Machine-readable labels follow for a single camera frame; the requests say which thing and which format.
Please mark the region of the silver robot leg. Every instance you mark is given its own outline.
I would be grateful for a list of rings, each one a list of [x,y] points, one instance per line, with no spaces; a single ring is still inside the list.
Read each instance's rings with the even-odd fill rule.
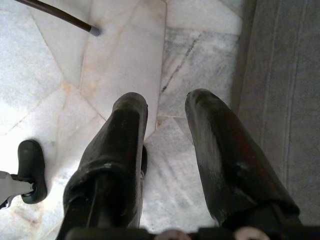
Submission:
[[[34,191],[33,184],[15,180],[5,171],[0,171],[0,210],[9,208],[13,198]]]

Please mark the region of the grey carpet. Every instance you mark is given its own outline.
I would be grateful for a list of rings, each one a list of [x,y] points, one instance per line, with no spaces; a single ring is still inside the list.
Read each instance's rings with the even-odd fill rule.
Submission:
[[[320,0],[230,0],[239,15],[231,108],[320,226]]]

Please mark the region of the dark brown chair leg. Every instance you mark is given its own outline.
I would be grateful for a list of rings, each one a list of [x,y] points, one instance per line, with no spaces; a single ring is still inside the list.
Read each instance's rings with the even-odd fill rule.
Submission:
[[[77,28],[80,28],[80,29],[90,33],[91,35],[93,35],[95,37],[98,37],[101,33],[97,27],[90,25],[90,24],[68,14],[65,11],[62,11],[52,5],[41,2],[39,0],[15,0],[15,1],[19,2],[21,4],[24,4],[28,7],[34,8],[36,10],[39,10],[41,12],[52,15],[56,18],[59,18],[59,19],[65,21],[65,22],[68,22],[68,23],[76,26]]]

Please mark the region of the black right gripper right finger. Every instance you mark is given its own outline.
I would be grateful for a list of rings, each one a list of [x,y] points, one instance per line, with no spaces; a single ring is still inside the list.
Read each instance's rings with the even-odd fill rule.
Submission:
[[[227,229],[299,225],[300,210],[238,117],[206,89],[187,94],[185,113],[210,215]]]

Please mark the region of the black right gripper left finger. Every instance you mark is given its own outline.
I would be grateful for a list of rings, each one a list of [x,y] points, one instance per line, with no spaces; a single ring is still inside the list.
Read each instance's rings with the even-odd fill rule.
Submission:
[[[72,229],[139,226],[147,119],[148,105],[138,93],[126,93],[114,103],[65,186],[56,240],[65,240]]]

